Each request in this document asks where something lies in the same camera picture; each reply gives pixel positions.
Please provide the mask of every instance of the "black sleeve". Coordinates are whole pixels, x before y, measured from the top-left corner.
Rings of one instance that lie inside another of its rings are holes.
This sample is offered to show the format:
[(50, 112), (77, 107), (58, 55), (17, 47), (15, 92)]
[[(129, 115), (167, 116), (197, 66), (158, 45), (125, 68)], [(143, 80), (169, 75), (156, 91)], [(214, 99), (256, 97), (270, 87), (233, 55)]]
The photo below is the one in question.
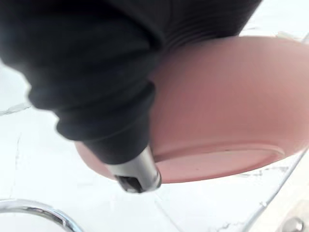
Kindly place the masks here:
[(29, 99), (56, 113), (64, 137), (83, 141), (105, 163), (147, 146), (155, 92), (147, 75), (158, 56), (150, 41), (101, 1), (0, 2), (2, 61), (26, 76)]

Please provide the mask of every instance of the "marble countertop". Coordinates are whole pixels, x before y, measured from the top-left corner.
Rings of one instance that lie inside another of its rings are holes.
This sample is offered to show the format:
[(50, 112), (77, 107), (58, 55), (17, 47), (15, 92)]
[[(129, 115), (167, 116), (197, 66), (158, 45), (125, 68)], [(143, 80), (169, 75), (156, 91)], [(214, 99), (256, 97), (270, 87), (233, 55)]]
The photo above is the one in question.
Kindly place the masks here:
[[(304, 37), (307, 31), (303, 27), (295, 32), (291, 22), (283, 20), (276, 26), (270, 20), (265, 9), (278, 3), (265, 1), (243, 34), (274, 33), (273, 28), (277, 28)], [(293, 11), (303, 12), (303, 7), (293, 3)], [(282, 4), (276, 7), (275, 15), (284, 15), (287, 9)], [(295, 20), (296, 24), (303, 21), (299, 16)], [(250, 27), (256, 25), (263, 30), (252, 33)], [(234, 176), (163, 185), (141, 196), (126, 194), (117, 183), (86, 167), (73, 143), (57, 134), (57, 118), (27, 102), (28, 88), (21, 74), (0, 64), (0, 199), (50, 204), (75, 219), (85, 232), (240, 232), (255, 212), (265, 207), (299, 156)], [(33, 231), (34, 222), (27, 218), (1, 215), (0, 228), (6, 232), (21, 228)], [(44, 223), (39, 219), (37, 229), (61, 231), (50, 222), (46, 222), (48, 226)]]

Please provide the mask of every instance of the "metal handle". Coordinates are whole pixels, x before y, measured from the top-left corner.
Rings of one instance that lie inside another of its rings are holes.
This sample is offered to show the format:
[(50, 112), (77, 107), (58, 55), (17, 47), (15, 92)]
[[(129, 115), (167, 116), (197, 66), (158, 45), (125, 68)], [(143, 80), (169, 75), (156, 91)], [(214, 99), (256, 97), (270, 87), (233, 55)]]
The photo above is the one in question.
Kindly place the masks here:
[(67, 232), (83, 232), (75, 221), (65, 213), (40, 202), (19, 199), (0, 200), (0, 214), (2, 213), (37, 215), (54, 222)]

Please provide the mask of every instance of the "pink bowl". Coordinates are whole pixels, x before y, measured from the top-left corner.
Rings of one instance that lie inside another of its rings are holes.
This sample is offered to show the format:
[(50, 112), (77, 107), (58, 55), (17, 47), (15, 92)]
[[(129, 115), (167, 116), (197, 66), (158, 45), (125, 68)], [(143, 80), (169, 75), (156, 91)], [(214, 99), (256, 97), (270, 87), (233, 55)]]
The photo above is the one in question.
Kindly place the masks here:
[[(260, 168), (309, 144), (309, 47), (232, 37), (166, 57), (151, 79), (151, 147), (164, 183)], [(82, 144), (94, 171), (112, 178)]]

